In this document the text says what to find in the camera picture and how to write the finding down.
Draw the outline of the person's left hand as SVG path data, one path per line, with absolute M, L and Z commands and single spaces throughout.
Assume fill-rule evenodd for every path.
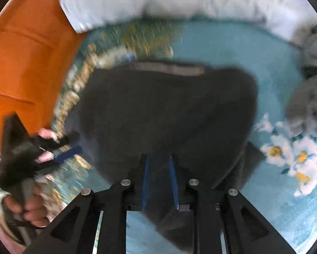
M 44 206 L 44 199 L 41 196 L 41 188 L 38 184 L 34 184 L 33 196 L 30 197 L 21 206 L 11 195 L 6 195 L 3 198 L 3 203 L 7 206 L 8 210 L 22 214 L 23 218 L 36 227 L 48 226 L 49 220 L 46 217 L 48 214 Z

